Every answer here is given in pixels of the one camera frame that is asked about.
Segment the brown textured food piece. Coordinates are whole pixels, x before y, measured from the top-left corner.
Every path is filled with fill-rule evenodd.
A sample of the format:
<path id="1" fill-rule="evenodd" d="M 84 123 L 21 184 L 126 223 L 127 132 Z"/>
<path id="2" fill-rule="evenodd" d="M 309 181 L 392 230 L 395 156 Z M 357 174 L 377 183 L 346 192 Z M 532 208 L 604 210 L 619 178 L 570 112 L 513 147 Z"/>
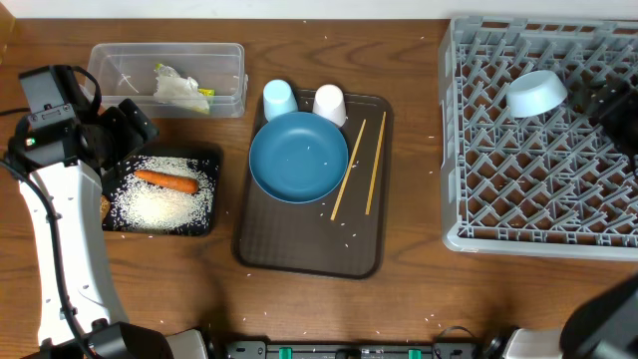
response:
<path id="1" fill-rule="evenodd" d="M 100 205 L 101 221 L 105 220 L 105 218 L 109 214 L 110 208 L 111 208 L 110 201 L 104 195 L 102 195 L 101 196 L 101 205 Z"/>

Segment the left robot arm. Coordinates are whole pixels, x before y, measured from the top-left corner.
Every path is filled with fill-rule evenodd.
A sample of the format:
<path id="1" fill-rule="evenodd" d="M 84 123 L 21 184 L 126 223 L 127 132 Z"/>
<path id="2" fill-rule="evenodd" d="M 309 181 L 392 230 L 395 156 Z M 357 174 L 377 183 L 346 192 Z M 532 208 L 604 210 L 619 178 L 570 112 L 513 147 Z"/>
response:
<path id="1" fill-rule="evenodd" d="M 205 358 L 200 331 L 171 336 L 133 325 L 111 276 L 99 210 L 99 170 L 157 130 L 126 100 L 107 123 L 95 105 L 35 100 L 4 167 L 20 183 L 34 227 L 42 311 L 38 358 Z"/>

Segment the white napkin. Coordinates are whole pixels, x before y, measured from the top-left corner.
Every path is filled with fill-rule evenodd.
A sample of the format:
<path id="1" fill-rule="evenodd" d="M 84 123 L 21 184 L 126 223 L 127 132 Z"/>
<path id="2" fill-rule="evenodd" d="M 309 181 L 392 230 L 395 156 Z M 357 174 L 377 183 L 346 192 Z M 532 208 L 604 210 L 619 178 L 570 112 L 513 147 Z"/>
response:
<path id="1" fill-rule="evenodd" d="M 191 78 L 157 76 L 154 97 L 158 102 L 208 114 L 208 96 L 199 91 L 198 82 Z"/>

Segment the light blue bowl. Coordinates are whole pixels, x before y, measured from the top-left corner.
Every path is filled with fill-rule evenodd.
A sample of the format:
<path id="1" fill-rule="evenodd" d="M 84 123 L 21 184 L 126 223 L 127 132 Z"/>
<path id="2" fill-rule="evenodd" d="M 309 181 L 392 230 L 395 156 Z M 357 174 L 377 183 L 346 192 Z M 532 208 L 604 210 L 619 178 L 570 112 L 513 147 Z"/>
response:
<path id="1" fill-rule="evenodd" d="M 527 118 L 558 107 L 568 96 L 557 74 L 548 70 L 527 73 L 509 84 L 506 104 L 514 118 Z"/>

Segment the dark blue plate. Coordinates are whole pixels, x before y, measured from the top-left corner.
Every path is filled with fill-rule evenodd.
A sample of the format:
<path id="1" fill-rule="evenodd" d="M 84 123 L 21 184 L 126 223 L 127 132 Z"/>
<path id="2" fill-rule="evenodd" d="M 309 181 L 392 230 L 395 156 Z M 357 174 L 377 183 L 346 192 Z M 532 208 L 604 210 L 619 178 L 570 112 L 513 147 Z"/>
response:
<path id="1" fill-rule="evenodd" d="M 257 131 L 249 150 L 249 170 L 270 196 L 307 203 L 333 191 L 346 173 L 349 148 L 330 121 L 305 112 L 289 113 Z"/>

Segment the green foil snack wrapper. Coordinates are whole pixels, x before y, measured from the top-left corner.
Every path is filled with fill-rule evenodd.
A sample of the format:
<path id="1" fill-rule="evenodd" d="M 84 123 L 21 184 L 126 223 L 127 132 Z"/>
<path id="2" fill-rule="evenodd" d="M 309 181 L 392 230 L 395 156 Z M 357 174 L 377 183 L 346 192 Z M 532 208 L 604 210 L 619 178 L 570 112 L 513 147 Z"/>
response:
<path id="1" fill-rule="evenodd" d="M 182 77 L 182 78 L 188 78 L 188 77 L 183 77 L 176 69 L 174 69 L 171 66 L 168 65 L 164 65 L 164 64 L 156 64 L 155 66 L 155 73 L 156 73 L 156 79 L 157 76 L 170 76 L 170 77 Z M 213 97 L 215 95 L 215 91 L 213 89 L 205 89 L 205 88 L 201 88 L 198 84 L 199 87 L 199 91 L 201 93 L 203 93 L 204 95 L 208 96 L 208 103 L 209 103 L 209 113 L 210 113 L 210 104 L 213 100 Z"/>

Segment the orange carrot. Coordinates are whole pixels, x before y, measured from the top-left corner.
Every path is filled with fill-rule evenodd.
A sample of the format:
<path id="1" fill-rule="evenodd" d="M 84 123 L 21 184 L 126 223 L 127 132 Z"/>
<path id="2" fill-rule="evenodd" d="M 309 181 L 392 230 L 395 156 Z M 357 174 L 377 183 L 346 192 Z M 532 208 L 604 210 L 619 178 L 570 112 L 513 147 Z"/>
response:
<path id="1" fill-rule="evenodd" d="M 152 171 L 135 171 L 134 175 L 145 180 L 151 184 L 161 187 L 173 189 L 176 191 L 194 194 L 198 192 L 198 181 L 196 179 L 179 177 L 174 175 L 168 175 L 163 173 L 157 173 Z"/>

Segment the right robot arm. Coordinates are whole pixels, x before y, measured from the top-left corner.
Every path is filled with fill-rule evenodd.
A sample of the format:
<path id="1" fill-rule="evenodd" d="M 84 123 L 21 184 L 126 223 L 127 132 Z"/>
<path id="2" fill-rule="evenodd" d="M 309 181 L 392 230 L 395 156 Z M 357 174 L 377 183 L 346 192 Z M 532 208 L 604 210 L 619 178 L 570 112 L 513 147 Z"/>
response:
<path id="1" fill-rule="evenodd" d="M 587 112 L 637 174 L 637 90 L 623 80 L 595 82 Z M 563 328 L 530 331 L 514 327 L 485 344 L 479 358 L 635 358 L 635 275 L 579 306 Z"/>

